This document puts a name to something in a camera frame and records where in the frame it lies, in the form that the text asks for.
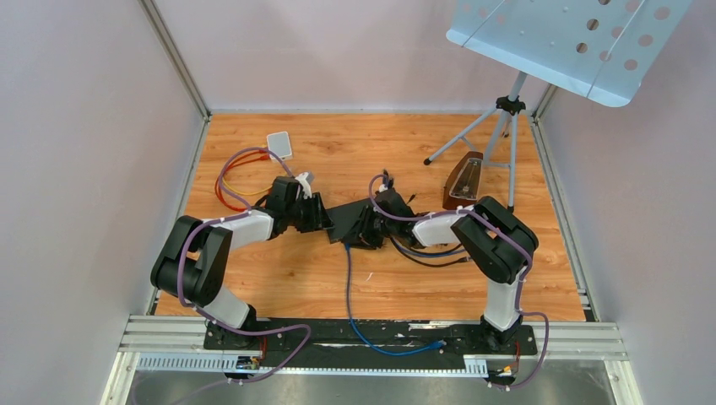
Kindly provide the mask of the black network switch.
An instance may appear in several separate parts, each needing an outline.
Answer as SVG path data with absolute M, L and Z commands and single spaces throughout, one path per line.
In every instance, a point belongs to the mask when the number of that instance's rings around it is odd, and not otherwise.
M 333 228 L 327 231 L 328 241 L 330 244 L 340 242 L 344 236 L 347 236 L 350 229 L 358 221 L 364 208 L 370 205 L 368 198 L 355 202 L 342 204 L 327 210 L 329 218 L 333 221 Z

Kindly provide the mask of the small white router box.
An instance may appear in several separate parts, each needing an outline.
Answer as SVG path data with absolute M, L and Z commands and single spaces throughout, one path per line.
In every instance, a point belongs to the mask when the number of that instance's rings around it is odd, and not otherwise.
M 293 150 L 290 143 L 290 134 L 287 131 L 274 132 L 266 136 L 267 147 L 273 154 L 271 160 L 277 161 L 293 159 Z

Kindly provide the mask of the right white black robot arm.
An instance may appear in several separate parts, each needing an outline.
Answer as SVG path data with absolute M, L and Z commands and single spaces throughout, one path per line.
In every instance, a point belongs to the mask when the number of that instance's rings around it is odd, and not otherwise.
M 484 345 L 503 352 L 516 340 L 522 321 L 519 297 L 525 273 L 539 247 L 536 233 L 493 197 L 467 207 L 415 213 L 393 189 L 367 198 L 357 212 L 340 215 L 347 230 L 339 241 L 355 248 L 377 249 L 394 238 L 412 249 L 459 244 L 487 277 L 482 319 Z

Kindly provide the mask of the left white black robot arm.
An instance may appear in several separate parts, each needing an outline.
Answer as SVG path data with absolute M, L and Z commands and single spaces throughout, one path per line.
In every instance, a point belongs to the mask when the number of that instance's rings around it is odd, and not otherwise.
M 225 335 L 236 347 L 250 348 L 258 340 L 256 311 L 224 285 L 229 255 L 289 227 L 301 233 L 333 228 L 312 182 L 310 172 L 279 176 L 269 194 L 245 213 L 209 220 L 181 216 L 152 267 L 151 284 L 227 327 Z

